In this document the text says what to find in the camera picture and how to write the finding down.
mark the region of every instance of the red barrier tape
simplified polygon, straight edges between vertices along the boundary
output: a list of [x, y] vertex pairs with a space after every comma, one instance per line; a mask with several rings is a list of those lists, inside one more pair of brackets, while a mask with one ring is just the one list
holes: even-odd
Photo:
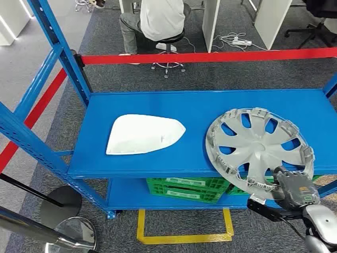
[[[40, 100], [27, 116], [24, 123], [29, 129], [32, 128], [36, 121], [42, 114], [42, 112], [51, 102], [55, 93], [61, 86], [61, 84], [67, 77], [64, 69], [60, 72], [52, 81], [52, 83], [43, 94]], [[9, 142], [0, 154], [0, 173], [15, 154], [18, 147], [14, 142]]]
[[84, 64], [125, 64], [153, 62], [244, 62], [317, 59], [337, 56], [337, 47], [296, 49], [280, 51], [250, 51], [188, 54], [137, 54], [137, 55], [88, 55], [82, 56]]

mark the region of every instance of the white plastic part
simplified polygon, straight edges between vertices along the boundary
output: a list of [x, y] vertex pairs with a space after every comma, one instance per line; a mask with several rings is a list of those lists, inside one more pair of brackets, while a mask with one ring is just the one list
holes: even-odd
[[167, 148], [177, 142], [185, 130], [182, 124], [174, 119], [122, 115], [114, 122], [106, 154], [143, 154]]
[[[250, 127], [244, 126], [242, 115], [249, 117]], [[269, 120], [275, 122], [274, 132], [266, 131]], [[234, 134], [228, 135], [222, 129], [225, 124]], [[285, 150], [282, 144], [298, 139], [299, 146]], [[221, 147], [231, 149], [225, 154]], [[282, 189], [265, 180], [265, 172], [282, 165], [282, 161], [302, 166], [302, 173], [312, 179], [314, 155], [310, 146], [299, 133], [299, 128], [290, 121], [262, 108], [232, 109], [222, 114], [207, 131], [206, 150], [210, 162], [222, 177], [244, 191], [254, 194], [262, 200], [284, 198]], [[242, 179], [238, 168], [248, 164], [247, 179]]]

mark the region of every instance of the office chair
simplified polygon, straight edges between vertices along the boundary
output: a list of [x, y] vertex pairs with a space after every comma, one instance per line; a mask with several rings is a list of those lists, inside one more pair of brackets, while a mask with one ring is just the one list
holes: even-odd
[[[182, 38], [184, 38], [185, 36], [185, 28], [182, 29], [182, 32], [180, 34], [178, 34], [176, 36], [174, 37], [170, 37], [170, 38], [165, 38], [164, 40], [161, 40], [161, 41], [158, 41], [158, 43], [164, 43], [166, 44], [166, 51], [163, 51], [160, 54], [177, 54], [177, 52], [175, 51], [171, 51], [171, 44], [174, 43], [174, 42], [178, 42], [179, 40], [182, 40]], [[156, 68], [156, 65], [158, 65], [160, 67], [163, 67], [165, 69], [165, 75], [164, 76], [164, 78], [169, 78], [169, 69], [173, 69], [175, 67], [178, 67], [178, 66], [181, 66], [182, 72], [185, 72], [185, 68], [182, 63], [179, 63], [179, 62], [173, 62], [173, 63], [165, 63], [165, 65], [162, 65], [161, 63], [158, 63], [158, 62], [154, 62], [152, 64], [152, 66], [151, 67], [151, 69], [154, 70]]]
[[324, 21], [326, 18], [337, 18], [337, 1], [336, 0], [303, 0], [306, 4], [308, 11], [311, 12], [314, 17], [323, 17], [323, 19], [317, 26], [309, 24], [306, 29], [290, 29], [286, 30], [285, 37], [289, 37], [290, 33], [310, 33], [309, 37], [302, 43], [299, 48], [302, 48], [309, 40], [313, 40], [316, 36], [324, 42], [327, 47], [332, 47], [325, 35], [335, 34], [323, 28]]

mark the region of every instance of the gray pants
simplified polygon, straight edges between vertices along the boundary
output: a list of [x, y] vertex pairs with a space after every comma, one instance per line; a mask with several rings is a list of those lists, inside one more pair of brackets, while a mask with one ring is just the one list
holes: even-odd
[[[188, 4], [184, 4], [184, 15], [189, 16], [191, 8]], [[119, 17], [121, 33], [124, 38], [124, 48], [125, 53], [136, 54], [136, 32], [142, 33], [140, 29], [140, 17], [133, 13], [122, 13]]]

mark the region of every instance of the shelf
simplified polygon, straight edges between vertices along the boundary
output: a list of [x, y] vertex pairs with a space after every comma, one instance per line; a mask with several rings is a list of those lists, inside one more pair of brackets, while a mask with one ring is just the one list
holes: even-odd
[[[117, 178], [108, 188], [108, 204], [111, 210], [130, 209], [246, 209], [249, 195], [223, 194], [218, 203], [209, 204], [192, 200], [155, 196], [150, 194], [144, 178]], [[278, 207], [274, 201], [266, 202]]]
[[[314, 150], [315, 174], [337, 173], [337, 114], [319, 89], [92, 94], [68, 173], [72, 178], [219, 177], [204, 148], [207, 128], [225, 111], [252, 107], [265, 108], [299, 127]], [[162, 150], [106, 155], [114, 121], [130, 113], [177, 119], [186, 132]]]

